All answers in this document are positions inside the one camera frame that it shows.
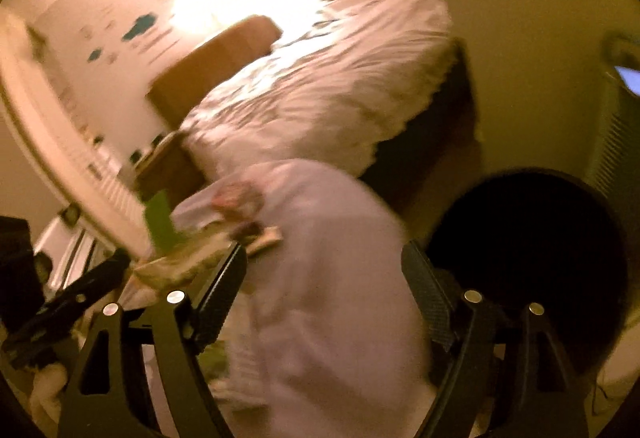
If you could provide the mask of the green snack packet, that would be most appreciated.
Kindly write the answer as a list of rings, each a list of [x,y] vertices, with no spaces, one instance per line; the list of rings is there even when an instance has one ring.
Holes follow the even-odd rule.
[[[158,191],[145,203],[144,220],[157,255],[166,255],[186,241],[186,236],[176,229],[171,219],[165,191]]]

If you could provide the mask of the black round trash bin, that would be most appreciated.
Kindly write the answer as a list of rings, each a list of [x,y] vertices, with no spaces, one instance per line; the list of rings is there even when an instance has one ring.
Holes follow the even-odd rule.
[[[544,307],[578,374],[600,366],[620,334],[624,227],[605,197],[573,176],[542,167],[486,176],[451,203],[423,250],[509,316]]]

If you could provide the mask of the colourful snack wrapper pile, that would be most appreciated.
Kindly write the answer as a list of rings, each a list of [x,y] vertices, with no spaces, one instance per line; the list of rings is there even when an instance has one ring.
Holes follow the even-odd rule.
[[[265,195],[249,180],[203,189],[171,212],[186,241],[166,255],[152,250],[134,266],[134,275],[154,290],[167,290],[213,270],[237,244],[250,257],[275,247],[283,241],[282,230],[258,219],[265,204]]]

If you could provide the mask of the lilac tablecloth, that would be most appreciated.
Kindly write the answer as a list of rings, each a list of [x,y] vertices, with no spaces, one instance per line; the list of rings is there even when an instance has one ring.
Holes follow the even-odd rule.
[[[401,271],[396,215],[348,174],[309,160],[228,176],[264,196],[280,244],[247,268],[265,404],[226,410],[238,437],[405,437],[426,383],[422,317]]]

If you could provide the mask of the wooden nightstand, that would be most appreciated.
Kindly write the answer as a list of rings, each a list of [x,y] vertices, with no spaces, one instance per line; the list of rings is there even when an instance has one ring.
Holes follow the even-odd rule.
[[[167,135],[134,171],[134,192],[142,202],[164,191],[171,207],[197,193],[206,178],[182,146],[177,132]]]

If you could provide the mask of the brown wooden headboard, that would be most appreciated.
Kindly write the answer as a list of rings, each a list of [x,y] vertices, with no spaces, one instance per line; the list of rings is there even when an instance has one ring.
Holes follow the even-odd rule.
[[[175,131],[216,86],[271,53],[282,30],[267,16],[249,16],[221,31],[155,78],[146,100]]]

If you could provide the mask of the white quilted bed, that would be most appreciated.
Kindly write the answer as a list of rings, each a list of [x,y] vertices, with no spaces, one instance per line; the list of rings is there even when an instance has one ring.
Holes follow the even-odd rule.
[[[183,119],[209,180],[285,159],[358,177],[431,105],[454,64],[445,0],[335,0],[213,87]]]

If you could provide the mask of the lit smartphone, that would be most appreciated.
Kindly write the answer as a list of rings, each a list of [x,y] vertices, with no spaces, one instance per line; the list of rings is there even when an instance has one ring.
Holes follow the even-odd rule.
[[[634,96],[640,96],[640,71],[622,66],[615,66],[615,71],[620,77],[620,82],[626,90]]]

